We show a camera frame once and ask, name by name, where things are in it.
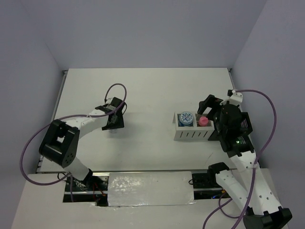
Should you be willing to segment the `pink cap clear tube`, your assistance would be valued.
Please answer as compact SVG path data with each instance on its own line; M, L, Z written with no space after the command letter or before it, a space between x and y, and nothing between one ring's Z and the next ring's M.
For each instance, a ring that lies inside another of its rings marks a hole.
M201 116L201 117L199 118L199 121L198 121L198 125L199 125L199 126L208 126L208 124L209 124L209 120L208 120L207 117Z

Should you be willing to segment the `blue slime jar printed lid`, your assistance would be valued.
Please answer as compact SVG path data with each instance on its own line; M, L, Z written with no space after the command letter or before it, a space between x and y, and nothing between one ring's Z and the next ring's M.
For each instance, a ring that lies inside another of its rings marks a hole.
M193 114L191 112L182 112L178 115L179 126L193 126Z

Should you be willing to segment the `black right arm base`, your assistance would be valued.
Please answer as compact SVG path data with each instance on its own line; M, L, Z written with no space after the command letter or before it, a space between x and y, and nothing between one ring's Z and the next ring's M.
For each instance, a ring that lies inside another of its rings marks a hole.
M216 191L223 190L216 184L207 173L192 173L192 178L188 181L194 191Z

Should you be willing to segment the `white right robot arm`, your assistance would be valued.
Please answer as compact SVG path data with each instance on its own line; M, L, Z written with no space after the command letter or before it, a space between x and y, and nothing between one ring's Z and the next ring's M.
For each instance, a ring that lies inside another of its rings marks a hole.
M209 166L207 181L213 187L222 187L241 210L234 229L240 222L247 229L282 229L292 213L274 196L261 171L259 156L249 138L253 130L249 115L240 109L242 101L240 92L230 90L226 100L210 94L199 102L198 114L211 109L206 116L214 125L210 139L220 142L242 179L240 183L221 162Z

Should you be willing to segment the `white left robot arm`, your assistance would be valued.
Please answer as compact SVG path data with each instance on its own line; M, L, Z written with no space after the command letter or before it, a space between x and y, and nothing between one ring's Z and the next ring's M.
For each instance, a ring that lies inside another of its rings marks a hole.
M101 180L77 158L79 140L96 129L123 128L123 109L126 106L126 102L113 97L110 102L95 107L87 115L67 121L55 119L44 136L39 153L70 173L82 190L90 189L93 183Z

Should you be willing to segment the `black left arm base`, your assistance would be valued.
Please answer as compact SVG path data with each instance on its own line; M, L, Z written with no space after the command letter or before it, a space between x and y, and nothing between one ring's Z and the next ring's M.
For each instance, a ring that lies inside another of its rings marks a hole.
M65 178L63 203L93 203L95 206L107 207L108 204L108 175L94 174L96 178L91 186L84 186L78 180L71 177Z

